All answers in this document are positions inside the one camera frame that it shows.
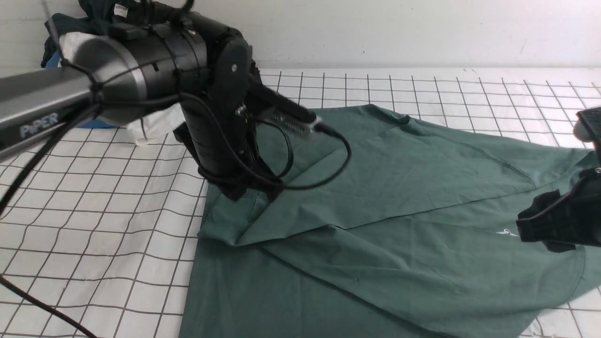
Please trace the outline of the black gripper body screen left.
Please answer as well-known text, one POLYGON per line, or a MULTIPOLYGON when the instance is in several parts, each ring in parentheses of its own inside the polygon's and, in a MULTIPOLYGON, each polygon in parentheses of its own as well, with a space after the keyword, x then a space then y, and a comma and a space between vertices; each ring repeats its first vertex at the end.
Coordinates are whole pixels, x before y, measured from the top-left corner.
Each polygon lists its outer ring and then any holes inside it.
MULTIPOLYGON (((219 144, 221 138, 217 135, 215 125, 209 120, 208 112, 200 104, 186 99, 185 95, 182 94, 180 102, 185 123, 174 130, 174 136, 193 156, 198 165, 198 173, 209 183, 217 186, 219 191, 230 200, 241 199, 248 190, 263 192, 270 200, 276 199, 283 190, 269 188, 266 183, 261 183, 258 179, 244 173, 225 153, 225 148, 219 144)), ((263 178, 273 179, 276 184, 283 184, 282 179, 269 169, 258 154, 257 124, 234 113, 218 117, 205 100, 198 99, 215 115, 217 124, 223 129, 232 148, 244 152, 240 156, 244 163, 263 178)))

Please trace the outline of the black gripper body screen right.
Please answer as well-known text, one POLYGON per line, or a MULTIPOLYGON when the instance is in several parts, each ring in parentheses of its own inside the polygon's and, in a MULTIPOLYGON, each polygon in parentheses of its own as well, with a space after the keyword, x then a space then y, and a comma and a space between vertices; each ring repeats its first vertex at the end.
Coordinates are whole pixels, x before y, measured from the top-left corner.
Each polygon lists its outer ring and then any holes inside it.
POLYGON ((573 188, 550 191, 533 199, 516 221, 522 242, 541 242, 550 252, 564 253, 577 246, 601 246, 601 174, 585 169, 573 188))

